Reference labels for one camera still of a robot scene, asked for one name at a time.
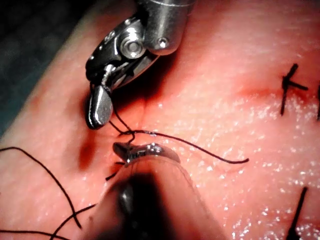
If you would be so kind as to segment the left arm needle driver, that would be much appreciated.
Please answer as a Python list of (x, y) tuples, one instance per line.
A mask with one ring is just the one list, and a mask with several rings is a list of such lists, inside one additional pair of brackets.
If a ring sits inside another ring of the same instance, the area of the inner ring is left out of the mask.
[(156, 156), (165, 157), (178, 164), (181, 160), (178, 154), (172, 149), (161, 144), (152, 142), (143, 145), (134, 145), (132, 143), (114, 142), (112, 145), (113, 152), (128, 166), (143, 157)]

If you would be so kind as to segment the right arm needle driver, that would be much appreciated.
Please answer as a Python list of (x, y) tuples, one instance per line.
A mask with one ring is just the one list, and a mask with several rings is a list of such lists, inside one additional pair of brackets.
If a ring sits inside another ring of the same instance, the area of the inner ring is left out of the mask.
[(137, 11), (110, 31), (85, 65), (93, 85), (122, 87), (181, 44), (193, 0), (138, 0)]

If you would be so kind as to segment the right arm needle driver jaw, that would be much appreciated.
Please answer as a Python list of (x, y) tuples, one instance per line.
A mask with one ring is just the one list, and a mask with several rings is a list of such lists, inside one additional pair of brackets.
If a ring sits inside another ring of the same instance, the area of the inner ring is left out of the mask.
[(92, 123), (94, 126), (104, 126), (113, 113), (113, 103), (109, 92), (101, 85), (94, 88), (92, 96)]
[(94, 99), (94, 95), (90, 94), (86, 103), (85, 120), (89, 129), (97, 130), (101, 127), (99, 121), (96, 118), (97, 104)]

